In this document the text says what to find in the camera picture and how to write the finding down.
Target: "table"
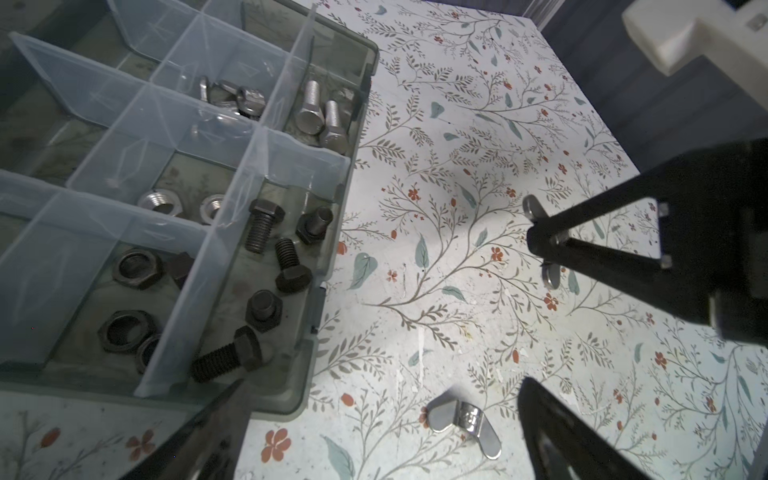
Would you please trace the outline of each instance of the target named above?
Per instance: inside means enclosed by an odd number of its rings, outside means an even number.
[[[765,349],[724,343],[569,270],[541,284],[521,199],[555,212],[637,174],[535,26],[406,0],[319,12],[381,48],[306,411],[252,420],[236,478],[530,478],[532,376],[658,478],[739,478],[765,426]],[[571,231],[659,254],[642,200]],[[425,405],[446,389],[502,440],[485,459]],[[184,420],[3,393],[3,478],[117,478]]]

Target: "teal leaf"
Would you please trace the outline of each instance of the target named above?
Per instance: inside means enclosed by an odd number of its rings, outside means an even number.
[[[592,220],[592,225],[594,225],[594,231],[598,232],[598,237],[600,237],[600,240],[605,240],[605,233],[603,233],[603,229],[600,228],[598,222]]]
[[[437,103],[436,101],[432,102],[432,114],[429,115],[430,118],[437,118],[442,112],[445,111],[445,107]]]
[[[481,247],[483,243],[485,243],[485,239],[488,238],[488,229],[483,229],[482,232],[478,235],[477,241],[475,241],[475,247]]]
[[[467,303],[467,300],[464,298],[464,295],[462,295],[462,291],[456,288],[455,286],[444,286],[442,288],[442,292],[445,295],[455,296],[462,302]]]
[[[462,189],[462,195],[464,195],[464,198],[467,200],[467,203],[469,203],[469,206],[472,208],[477,208],[478,203],[475,201],[475,198],[470,194],[464,187],[461,185],[458,186]]]
[[[371,257],[367,253],[358,253],[355,257],[355,272],[352,275],[352,285],[348,290],[357,290],[362,286],[362,283],[376,270],[379,266],[379,262],[375,258]]]
[[[427,353],[430,353],[430,349],[426,349],[422,352],[422,358],[426,356]],[[414,353],[411,355],[411,358],[408,359],[408,366],[417,366],[419,364],[419,352]]]
[[[744,395],[749,399],[750,403],[752,403],[750,387],[746,386],[746,380],[741,375],[739,375],[739,384],[741,384],[741,389],[744,391]]]
[[[514,121],[507,119],[507,124],[509,125],[509,130],[512,130],[512,133],[517,135],[520,140],[523,139],[523,136],[520,135],[520,130],[518,130],[517,126],[515,125]]]
[[[634,346],[634,362],[640,363],[640,349],[643,347],[643,343],[640,342]]]
[[[422,239],[419,240],[419,244],[416,245],[416,266],[419,268],[426,268],[429,266],[429,252],[427,251],[427,243]]]
[[[355,478],[355,462],[349,456],[349,453],[325,435],[321,435],[321,437],[323,437],[328,445],[328,459],[333,469],[339,474],[339,480],[352,480]]]
[[[489,122],[491,122],[492,124],[497,124],[497,125],[498,125],[498,122],[495,122],[495,121],[493,121],[493,120],[492,120],[490,117],[488,117],[488,116],[486,116],[486,115],[483,115],[483,114],[475,114],[475,116],[476,116],[476,117],[479,117],[479,118],[482,118],[482,119],[483,119],[483,120],[485,120],[485,121],[489,121]]]
[[[576,273],[573,270],[568,274],[568,289],[576,295],[581,291],[578,287],[578,280],[576,280]]]

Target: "orange flower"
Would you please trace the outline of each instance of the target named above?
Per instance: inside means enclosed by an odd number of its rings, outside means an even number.
[[[139,439],[137,439],[135,436],[130,437],[128,441],[125,442],[125,448],[131,449],[131,454],[128,456],[128,459],[132,462],[136,462],[141,457],[142,452],[146,453],[147,455],[154,452],[154,443],[150,443],[152,437],[154,437],[154,432],[152,429],[144,432],[144,434],[141,436],[141,442],[139,442]]]
[[[421,423],[422,427],[424,427],[425,429],[429,428],[429,420],[427,420],[427,413],[428,413],[427,408],[422,407],[422,413],[421,415],[419,415],[419,423]]]
[[[43,435],[43,438],[40,439],[40,448],[44,449],[53,445],[53,442],[56,441],[59,435],[61,435],[61,429],[59,427],[48,430],[48,433]]]
[[[664,358],[662,352],[656,352],[656,358],[654,360],[656,361],[656,365],[661,365],[663,369],[667,369],[667,359]]]
[[[283,460],[283,452],[290,447],[290,439],[288,437],[288,430],[280,429],[277,433],[274,430],[270,430],[266,433],[266,447],[261,451],[261,461],[267,463],[271,458],[275,459],[275,462],[281,462]]]
[[[556,296],[552,296],[551,293],[547,292],[547,296],[544,297],[544,303],[547,304],[547,310],[554,310],[555,312],[558,311],[558,305],[560,305],[560,302],[558,301],[558,298]]]
[[[495,262],[501,262],[504,252],[500,247],[491,247],[491,260]]]

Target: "threaded shaft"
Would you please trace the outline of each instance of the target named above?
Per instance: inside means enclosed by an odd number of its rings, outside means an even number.
[[[320,106],[320,84],[314,80],[304,85],[304,103]]]
[[[253,222],[245,239],[245,249],[249,252],[263,253],[266,241],[270,238],[274,217],[267,214],[256,213],[251,215]]]
[[[341,127],[341,119],[339,118],[339,104],[333,100],[328,100],[326,102],[326,126]]]
[[[198,383],[208,382],[238,366],[240,359],[237,358],[235,344],[230,343],[192,362],[192,378]]]
[[[333,212],[328,207],[319,207],[306,219],[306,231],[315,237],[323,235],[333,222]]]
[[[296,253],[296,247],[290,238],[278,239],[275,243],[275,253],[277,254],[277,262],[283,270],[300,265],[299,254]]]

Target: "floral tablecloth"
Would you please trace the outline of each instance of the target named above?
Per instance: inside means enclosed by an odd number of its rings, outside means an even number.
[[[236,478],[530,478],[532,376],[658,478],[742,478],[768,357],[563,270],[541,284],[521,199],[555,212],[635,174],[528,19],[406,0],[319,10],[381,48],[306,411],[251,421]],[[655,202],[571,231],[658,256]],[[425,405],[452,388],[502,441],[488,460]],[[116,478],[181,414],[5,393],[3,478]]]

